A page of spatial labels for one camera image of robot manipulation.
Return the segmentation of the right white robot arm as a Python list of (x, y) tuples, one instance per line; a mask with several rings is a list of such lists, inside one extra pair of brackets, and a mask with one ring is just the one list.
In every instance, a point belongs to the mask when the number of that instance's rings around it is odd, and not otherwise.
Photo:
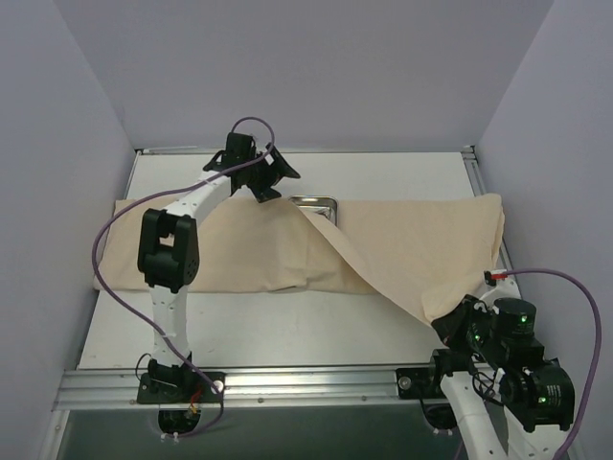
[(575, 388), (536, 339), (536, 307), (515, 284), (466, 296), (432, 323), (443, 343), (425, 383), (445, 396), (470, 459), (560, 459)]

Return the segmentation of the beige cloth surgical kit roll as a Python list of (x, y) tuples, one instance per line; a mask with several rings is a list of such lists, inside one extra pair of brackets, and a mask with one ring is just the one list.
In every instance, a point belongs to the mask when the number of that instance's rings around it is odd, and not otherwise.
[(200, 218), (193, 292), (379, 293), (426, 324), (479, 290), (496, 267), (505, 222), (496, 194), (344, 200), (336, 222), (285, 198), (160, 197), (150, 207)]

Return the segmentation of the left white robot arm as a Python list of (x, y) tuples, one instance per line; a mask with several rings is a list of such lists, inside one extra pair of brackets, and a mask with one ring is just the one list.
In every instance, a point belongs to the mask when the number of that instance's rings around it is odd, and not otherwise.
[(192, 357), (187, 335), (187, 294), (200, 264), (198, 226), (224, 200), (245, 187), (259, 203), (279, 198), (273, 189), (300, 174), (272, 145), (258, 153), (252, 136), (232, 132), (226, 146), (203, 167), (196, 188), (161, 210), (143, 214), (137, 268), (152, 301), (154, 347), (148, 376), (172, 402), (193, 390)]

